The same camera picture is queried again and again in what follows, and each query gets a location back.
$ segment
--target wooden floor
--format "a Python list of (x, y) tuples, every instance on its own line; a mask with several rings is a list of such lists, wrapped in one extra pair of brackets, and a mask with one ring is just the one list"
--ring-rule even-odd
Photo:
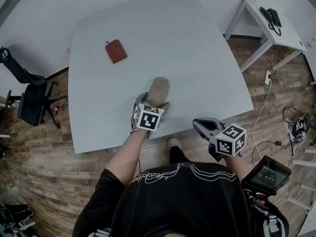
[[(249, 39), (230, 39), (229, 45), (238, 63), (241, 64), (256, 50), (259, 43)], [(273, 52), (276, 62), (275, 49), (269, 50), (268, 55), (270, 56)], [(251, 152), (254, 144), (250, 133), (269, 88), (263, 81), (265, 72), (271, 69), (271, 65), (271, 62), (262, 56), (243, 73), (254, 110), (229, 119), (247, 129), (244, 158), (251, 166)], [(53, 95), (67, 94), (68, 73), (61, 74), (54, 80), (59, 82), (59, 85), (55, 87)], [(301, 56), (277, 71), (266, 106), (256, 125), (257, 143), (278, 140), (285, 146), (288, 144), (288, 135), (284, 131), (282, 120), (282, 109), (286, 105), (294, 106), (303, 112), (308, 111), (313, 117), (315, 94), (314, 90), (308, 86), (310, 81), (307, 66)], [(12, 190), (7, 186), (11, 178), (12, 183), (21, 190), (34, 212), (35, 229), (38, 234), (42, 237), (70, 237), (76, 218), (93, 193), (101, 171), (118, 149), (75, 155), (67, 102), (61, 103), (61, 110), (57, 116), (61, 123), (59, 130), (55, 128), (49, 117), (45, 119), (46, 124), (32, 127), (17, 119), (16, 114), (17, 110), (12, 108), (0, 117), (0, 134), (11, 134), (11, 139), (1, 141), (11, 148), (7, 155), (7, 167), (11, 177), (1, 160), (0, 201), (25, 202), (18, 190)], [(313, 159), (312, 154), (308, 155), (303, 151), (309, 147), (315, 135), (315, 131), (310, 130), (307, 139), (298, 145), (297, 159)], [(181, 140), (184, 152), (189, 159), (213, 161), (207, 153), (207, 143), (200, 139), (194, 130), (175, 136)], [(142, 170), (168, 164), (166, 140), (167, 137), (163, 137), (144, 143), (140, 157)], [(273, 157), (293, 171), (290, 182), (271, 201), (287, 217), (290, 223), (290, 236), (296, 236), (306, 217), (305, 210), (287, 202), (286, 197), (292, 196), (310, 204), (312, 192), (300, 189), (299, 185), (303, 182), (306, 185), (315, 186), (316, 169), (293, 166), (290, 162), (289, 148), (285, 150), (265, 143), (260, 145), (259, 149), (261, 154)], [(256, 162), (259, 160), (257, 153), (254, 155), (254, 160)]]

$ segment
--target sneaker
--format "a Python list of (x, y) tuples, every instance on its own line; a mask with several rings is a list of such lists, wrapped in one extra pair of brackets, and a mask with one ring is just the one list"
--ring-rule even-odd
[(28, 210), (26, 212), (20, 212), (20, 213), (23, 213), (23, 216), (22, 218), (20, 218), (20, 220), (18, 220), (17, 222), (14, 222), (13, 224), (19, 224), (19, 223), (22, 223), (26, 220), (28, 220), (29, 218), (33, 218), (33, 212)]
[(181, 144), (180, 144), (180, 141), (179, 141), (178, 139), (176, 139), (176, 138), (170, 138), (170, 139), (168, 139), (168, 141), (167, 141), (167, 147), (168, 147), (169, 151), (170, 151), (170, 149), (171, 149), (172, 147), (178, 147), (178, 148), (181, 149)]

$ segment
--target person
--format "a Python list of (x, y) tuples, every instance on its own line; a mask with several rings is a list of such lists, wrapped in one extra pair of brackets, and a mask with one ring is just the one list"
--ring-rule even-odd
[(251, 171), (243, 158), (227, 157), (227, 166), (192, 162), (171, 138), (170, 165), (133, 178), (146, 133), (134, 130), (110, 160), (73, 237), (105, 228), (113, 237), (263, 236), (241, 188)]

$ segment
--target cable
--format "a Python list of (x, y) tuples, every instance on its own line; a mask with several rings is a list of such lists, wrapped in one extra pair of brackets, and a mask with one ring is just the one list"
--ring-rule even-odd
[(14, 185), (18, 191), (21, 193), (22, 197), (25, 199), (26, 203), (29, 203), (28, 200), (26, 199), (26, 197), (24, 196), (24, 194), (21, 192), (21, 190), (19, 189), (19, 187), (17, 187), (15, 184), (12, 183), (12, 178), (11, 178), (11, 174), (10, 174), (10, 171), (9, 171), (9, 168), (8, 168), (8, 165), (6, 163), (6, 160), (4, 161), (5, 162), (5, 167), (6, 167), (6, 170), (8, 171), (8, 174), (9, 174), (9, 178), (10, 178), (10, 186), (11, 185)]
[(272, 143), (272, 144), (275, 144), (275, 143), (272, 142), (272, 141), (263, 141), (263, 142), (260, 142), (260, 143), (253, 149), (253, 151), (252, 151), (252, 154), (251, 154), (251, 162), (252, 162), (252, 165), (255, 166), (255, 164), (253, 163), (253, 153), (255, 152), (256, 149), (258, 150), (258, 146), (260, 146), (262, 143), (267, 143), (267, 142)]
[(288, 110), (288, 111), (290, 111), (292, 114), (294, 114), (297, 119), (300, 119), (300, 118), (297, 116), (297, 114), (294, 113), (291, 109), (294, 109), (295, 111), (301, 113), (300, 110), (294, 108), (293, 106), (284, 106), (284, 108), (283, 108), (283, 110), (282, 110), (282, 117), (283, 117), (283, 120), (284, 120), (285, 122), (287, 122), (287, 123), (290, 123), (290, 121), (288, 120), (287, 116), (285, 115), (285, 111), (286, 111), (286, 110)]
[(258, 151), (258, 154), (259, 154), (260, 159), (262, 159), (262, 157), (261, 157), (260, 151), (259, 151), (259, 149), (258, 149), (258, 147), (257, 147), (255, 138), (253, 137), (253, 131), (254, 131), (254, 129), (255, 129), (255, 126), (256, 126), (257, 120), (258, 120), (258, 118), (259, 118), (259, 116), (260, 116), (260, 114), (261, 114), (261, 111), (262, 111), (262, 109), (264, 108), (264, 106), (265, 106), (265, 104), (266, 104), (266, 101), (267, 101), (267, 98), (268, 98), (268, 95), (269, 95), (271, 86), (272, 86), (272, 82), (270, 83), (270, 87), (269, 87), (268, 94), (267, 94), (267, 96), (266, 96), (265, 102), (263, 103), (263, 106), (261, 107), (261, 109), (260, 109), (260, 111), (259, 111), (258, 117), (256, 118), (256, 121), (255, 121), (255, 123), (254, 123), (254, 125), (253, 125), (252, 132), (251, 132), (252, 140), (253, 140), (253, 143), (255, 144), (255, 147), (256, 147), (256, 149), (257, 149), (257, 151)]
[(278, 64), (279, 62), (280, 62), (280, 53), (277, 50), (277, 61), (276, 61), (276, 64)]
[(272, 70), (274, 73), (272, 74), (272, 75), (270, 75), (270, 79), (272, 80), (272, 81), (274, 81), (275, 79), (276, 79), (276, 73), (277, 73), (277, 70)]
[(270, 57), (270, 59), (269, 59), (269, 58), (267, 57), (266, 53), (265, 53), (266, 59), (274, 64), (274, 62), (273, 62), (273, 56), (274, 56), (274, 53), (271, 55), (271, 57)]
[(139, 163), (139, 165), (138, 165), (138, 167), (139, 167), (139, 173), (141, 173), (141, 170), (140, 170), (140, 159), (138, 158), (138, 163)]
[[(275, 144), (275, 145), (277, 145), (277, 143), (278, 143), (278, 141), (272, 142), (272, 141), (268, 140), (268, 141), (260, 142), (260, 143), (258, 144), (258, 147), (259, 147), (262, 143), (267, 143), (267, 142), (272, 143), (272, 144)], [(286, 147), (283, 146), (283, 145), (280, 145), (280, 147), (283, 147), (284, 149), (287, 149), (289, 145), (290, 145), (290, 143), (287, 144)], [(255, 164), (253, 163), (253, 153), (255, 152), (255, 150), (256, 150), (256, 148), (253, 149), (252, 154), (251, 154), (251, 162), (252, 162), (252, 165), (254, 165), (254, 166), (255, 166)]]
[(279, 35), (279, 36), (282, 35), (281, 29), (280, 29), (279, 27), (277, 27), (277, 28), (278, 28), (278, 32), (277, 32), (277, 31), (276, 31), (276, 28), (275, 28), (275, 26), (274, 26), (274, 24), (273, 24), (272, 21), (269, 22), (269, 28), (270, 28), (271, 30), (275, 31), (275, 33), (276, 33), (277, 35)]

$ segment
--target white desk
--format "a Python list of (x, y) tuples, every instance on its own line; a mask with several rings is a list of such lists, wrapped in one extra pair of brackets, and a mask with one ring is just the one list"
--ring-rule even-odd
[[(268, 21), (259, 11), (260, 7), (264, 9), (272, 8), (277, 11), (277, 14), (280, 18), (280, 22), (282, 24), (281, 36), (277, 35), (273, 30), (271, 30), (268, 26)], [(306, 48), (304, 47), (303, 42), (298, 36), (297, 32), (288, 21), (286, 16), (283, 14), (282, 9), (278, 6), (276, 1), (271, 0), (256, 0), (254, 4), (250, 3), (248, 0), (242, 0), (241, 6), (238, 9), (235, 17), (233, 18), (231, 24), (229, 25), (225, 39), (228, 40), (233, 33), (240, 15), (244, 9), (247, 9), (253, 18), (256, 20), (261, 30), (263, 31), (264, 36), (262, 37), (260, 43), (262, 45), (260, 48), (248, 59), (244, 64), (241, 65), (240, 70), (245, 71), (252, 63), (254, 63), (261, 55), (263, 55), (272, 45), (282, 45), (296, 49), (291, 55), (286, 57), (284, 60), (280, 61), (273, 67), (273, 70), (277, 70), (281, 66), (283, 66), (288, 61), (292, 60), (295, 56), (300, 54), (301, 52), (305, 52)]]
[[(112, 64), (106, 41), (128, 58)], [(155, 77), (170, 82), (170, 107), (151, 138), (192, 128), (198, 117), (225, 119), (253, 109), (236, 60), (198, 0), (137, 0), (80, 21), (69, 66), (69, 111), (76, 153), (120, 146), (135, 99)]]

